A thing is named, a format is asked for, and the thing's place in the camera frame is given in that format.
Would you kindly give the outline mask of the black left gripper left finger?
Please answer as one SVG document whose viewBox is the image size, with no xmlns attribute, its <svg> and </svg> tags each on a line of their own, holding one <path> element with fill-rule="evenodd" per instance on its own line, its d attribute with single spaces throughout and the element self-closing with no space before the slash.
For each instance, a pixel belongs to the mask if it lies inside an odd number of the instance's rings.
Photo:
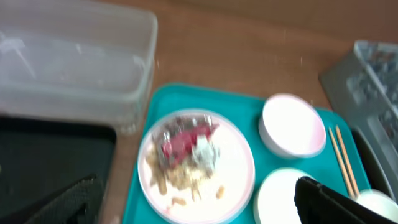
<svg viewBox="0 0 398 224">
<path fill-rule="evenodd" d="M 94 174 L 89 175 L 22 210 L 2 217 L 1 223 L 96 223 L 103 195 L 102 181 Z"/>
</svg>

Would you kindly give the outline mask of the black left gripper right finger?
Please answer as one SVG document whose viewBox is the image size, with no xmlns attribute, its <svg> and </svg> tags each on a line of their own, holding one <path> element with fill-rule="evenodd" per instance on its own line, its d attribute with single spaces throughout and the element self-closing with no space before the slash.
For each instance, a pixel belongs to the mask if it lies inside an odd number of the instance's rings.
<svg viewBox="0 0 398 224">
<path fill-rule="evenodd" d="M 302 224 L 394 224 L 310 177 L 296 181 L 294 202 Z"/>
</svg>

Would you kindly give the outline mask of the white shallow bowl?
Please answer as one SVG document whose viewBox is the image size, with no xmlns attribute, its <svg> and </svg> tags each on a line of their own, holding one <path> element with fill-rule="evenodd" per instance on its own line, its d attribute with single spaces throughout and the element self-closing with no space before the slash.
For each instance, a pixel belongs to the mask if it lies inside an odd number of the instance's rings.
<svg viewBox="0 0 398 224">
<path fill-rule="evenodd" d="M 308 173 L 292 167 L 273 170 L 262 182 L 253 203 L 256 224 L 301 224 L 295 206 L 295 185 Z"/>
</svg>

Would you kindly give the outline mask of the small white cup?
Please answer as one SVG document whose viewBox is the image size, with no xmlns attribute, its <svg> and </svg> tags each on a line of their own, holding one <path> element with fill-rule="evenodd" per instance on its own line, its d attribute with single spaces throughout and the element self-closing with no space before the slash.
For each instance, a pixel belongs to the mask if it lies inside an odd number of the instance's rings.
<svg viewBox="0 0 398 224">
<path fill-rule="evenodd" d="M 397 223 L 397 204 L 386 194 L 378 190 L 366 189 L 359 193 L 355 202 Z"/>
</svg>

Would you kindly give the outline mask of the pink rimmed bowl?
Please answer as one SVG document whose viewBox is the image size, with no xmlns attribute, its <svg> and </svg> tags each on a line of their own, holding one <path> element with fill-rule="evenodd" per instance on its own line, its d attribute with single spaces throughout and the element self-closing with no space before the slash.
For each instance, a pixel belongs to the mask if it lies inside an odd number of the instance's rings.
<svg viewBox="0 0 398 224">
<path fill-rule="evenodd" d="M 324 122 L 315 108 L 290 93 L 265 100 L 258 122 L 259 135 L 270 152 L 284 159 L 305 159 L 326 146 Z"/>
</svg>

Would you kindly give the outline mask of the red foil snack wrapper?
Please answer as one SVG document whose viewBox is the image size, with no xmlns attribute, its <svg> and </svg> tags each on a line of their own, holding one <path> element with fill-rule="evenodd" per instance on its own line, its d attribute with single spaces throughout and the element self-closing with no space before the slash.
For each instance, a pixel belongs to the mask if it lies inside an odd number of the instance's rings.
<svg viewBox="0 0 398 224">
<path fill-rule="evenodd" d="M 152 140 L 163 169 L 174 168 L 192 155 L 198 138 L 209 139 L 219 124 L 206 114 L 175 116 L 152 133 Z"/>
</svg>

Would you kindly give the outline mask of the white tissue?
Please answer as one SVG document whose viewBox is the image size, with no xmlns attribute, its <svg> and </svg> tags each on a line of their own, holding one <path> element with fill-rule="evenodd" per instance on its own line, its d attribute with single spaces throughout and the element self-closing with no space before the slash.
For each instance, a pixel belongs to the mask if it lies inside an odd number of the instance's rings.
<svg viewBox="0 0 398 224">
<path fill-rule="evenodd" d="M 213 172 L 220 159 L 220 150 L 206 136 L 197 136 L 197 143 L 192 149 L 192 159 L 199 168 Z"/>
</svg>

